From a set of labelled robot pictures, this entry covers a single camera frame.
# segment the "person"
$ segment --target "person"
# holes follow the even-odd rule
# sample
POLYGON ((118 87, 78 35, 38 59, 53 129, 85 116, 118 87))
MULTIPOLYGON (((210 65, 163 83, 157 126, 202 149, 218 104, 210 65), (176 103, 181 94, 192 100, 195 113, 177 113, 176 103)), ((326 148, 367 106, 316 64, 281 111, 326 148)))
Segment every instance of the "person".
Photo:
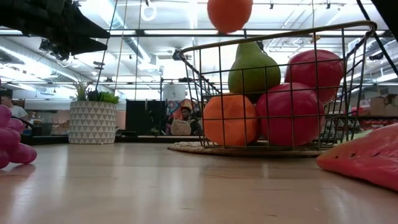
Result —
MULTIPOLYGON (((198 121, 191 119, 191 108, 187 107, 187 106, 183 106, 181 107, 181 115, 182 115, 182 120, 186 121, 186 122, 190 122, 190 126, 191 126, 191 135, 198 135, 201 134, 201 126, 198 124, 198 121)), ((167 121, 169 124, 173 123, 173 118, 169 118, 169 120, 167 121)))
POLYGON ((1 104, 10 108, 11 113, 14 117, 24 119, 24 120, 27 119, 26 111, 23 108, 21 108, 20 106, 13 105, 12 98, 10 95, 1 96, 1 104))

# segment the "fruit basket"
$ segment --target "fruit basket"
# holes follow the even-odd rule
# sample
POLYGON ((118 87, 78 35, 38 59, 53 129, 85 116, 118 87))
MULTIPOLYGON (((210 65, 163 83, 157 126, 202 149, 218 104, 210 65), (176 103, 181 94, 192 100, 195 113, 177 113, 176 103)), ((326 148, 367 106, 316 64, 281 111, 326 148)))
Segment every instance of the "fruit basket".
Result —
POLYGON ((200 104, 203 115, 193 117, 201 120, 203 131, 199 142, 178 142, 169 149, 226 156, 318 156, 352 140, 358 120, 348 108, 359 107, 366 42, 376 29, 372 21, 358 21, 183 49, 180 57, 187 68, 190 99, 200 104), (346 52, 345 32, 359 27, 369 31, 346 52), (318 37, 329 31, 341 33, 341 57, 320 49, 313 38, 312 50, 278 65, 257 43, 318 37), (222 47, 230 45, 238 45, 236 60, 224 69, 222 47), (208 49, 218 52, 219 67, 203 71, 202 55, 208 49), (196 62, 187 60, 188 53, 197 56, 196 62), (283 70, 284 83, 280 84, 283 70))

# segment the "white planter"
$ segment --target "white planter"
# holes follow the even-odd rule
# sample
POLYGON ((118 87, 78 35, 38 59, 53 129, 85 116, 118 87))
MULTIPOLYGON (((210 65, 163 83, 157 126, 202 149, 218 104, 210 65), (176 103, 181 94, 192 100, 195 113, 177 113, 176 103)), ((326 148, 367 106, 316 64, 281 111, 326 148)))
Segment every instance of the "white planter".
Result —
POLYGON ((116 105, 93 101, 70 104, 69 143, 112 144, 116 132, 116 105))

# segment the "pear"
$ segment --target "pear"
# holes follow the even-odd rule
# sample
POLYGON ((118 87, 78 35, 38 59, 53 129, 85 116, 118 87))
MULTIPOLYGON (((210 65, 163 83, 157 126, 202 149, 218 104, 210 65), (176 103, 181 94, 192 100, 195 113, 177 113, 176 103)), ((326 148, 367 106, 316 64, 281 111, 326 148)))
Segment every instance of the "pear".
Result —
POLYGON ((242 93, 243 81, 244 93, 265 92, 279 85, 280 68, 277 65, 275 60, 265 54, 256 42, 239 44, 236 51, 235 62, 228 75, 229 91, 231 93, 242 93))

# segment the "hanging orange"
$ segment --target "hanging orange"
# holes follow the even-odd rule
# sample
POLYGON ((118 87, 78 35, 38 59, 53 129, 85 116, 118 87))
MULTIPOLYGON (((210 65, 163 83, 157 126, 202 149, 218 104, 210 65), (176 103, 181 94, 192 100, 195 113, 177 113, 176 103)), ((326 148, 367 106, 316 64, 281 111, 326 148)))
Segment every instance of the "hanging orange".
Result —
MULTIPOLYGON (((243 95, 224 95, 224 133, 226 146, 244 146, 245 145, 245 122, 244 110, 246 111, 246 144, 257 140, 258 119, 255 117, 256 109, 247 97, 243 95)), ((203 112, 205 136, 219 145, 224 144, 223 122, 221 110, 221 97, 213 97, 206 105, 203 112)))
POLYGON ((218 32, 228 34, 243 28, 252 6, 253 0, 209 0, 207 13, 218 32))

